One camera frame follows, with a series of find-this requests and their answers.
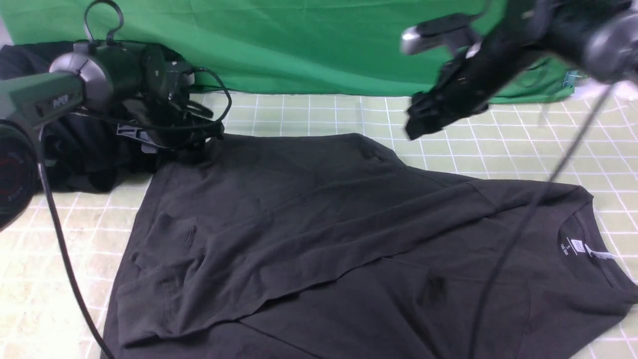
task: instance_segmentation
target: black clothing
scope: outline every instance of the black clothing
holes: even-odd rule
[[[484,279],[542,185],[421,171],[354,134],[211,144],[200,165],[162,167],[144,199],[105,326],[118,359],[462,358]],[[612,259],[579,252],[605,251],[591,200],[552,186],[478,358],[568,358],[638,302]]]

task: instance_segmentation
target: clothing label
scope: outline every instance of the clothing label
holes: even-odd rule
[[[601,259],[614,259],[615,256],[609,252],[596,252],[595,250],[591,250],[590,246],[585,244],[585,248],[587,249],[587,253],[590,254],[591,257],[601,258]]]
[[[570,240],[569,238],[567,238],[567,240],[572,242],[572,247],[576,250],[576,252],[587,253],[587,251],[585,250],[585,246],[582,245],[582,241]]]

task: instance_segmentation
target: neckline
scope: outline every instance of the neckline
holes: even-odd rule
[[[600,229],[596,223],[596,217],[593,211],[593,196],[587,192],[584,188],[579,188],[576,191],[569,194],[566,201],[573,198],[582,197],[583,192],[587,194],[588,201],[572,201],[573,205],[569,207],[567,211],[564,208],[559,210],[558,208],[552,209],[545,222],[544,236],[546,238],[557,238],[560,234],[560,229],[564,223],[571,217],[575,217],[584,232],[584,238],[582,238],[583,244],[587,244],[591,250],[597,252],[608,252],[607,245],[600,235]],[[552,251],[555,256],[560,260],[560,253]],[[596,266],[607,279],[609,289],[619,291],[630,295],[632,298],[636,298],[638,295],[638,286],[627,276],[627,274],[620,268],[616,259],[597,259],[591,261],[592,265]]]

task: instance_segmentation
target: green screen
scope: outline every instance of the green screen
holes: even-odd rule
[[[249,93],[405,96],[429,89],[440,48],[417,56],[399,51],[401,33],[455,12],[477,13],[484,0],[119,0],[125,25],[116,39],[162,43],[194,65],[217,72]],[[86,38],[82,17],[90,1],[0,0],[0,15],[16,44]],[[486,33],[500,19],[496,0],[475,23]],[[107,5],[95,6],[89,26],[103,39],[117,24]],[[494,103],[546,102],[570,95],[567,67],[551,61],[505,88]],[[202,75],[198,84],[214,85]]]

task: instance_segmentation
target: tiled table surface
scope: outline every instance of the tiled table surface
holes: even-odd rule
[[[200,96],[217,113],[222,96]],[[409,142],[407,98],[234,94],[228,133],[259,136],[359,132],[392,148],[407,163],[478,178],[544,180],[569,145],[592,102],[541,107],[500,105],[439,134]],[[610,251],[638,279],[638,107],[612,99],[560,181],[595,196],[598,224]],[[108,296],[149,183],[131,178],[106,195],[56,194],[75,272],[94,320],[103,326]],[[638,356],[638,313],[578,358]],[[42,196],[0,234],[0,356],[98,358],[72,297]]]

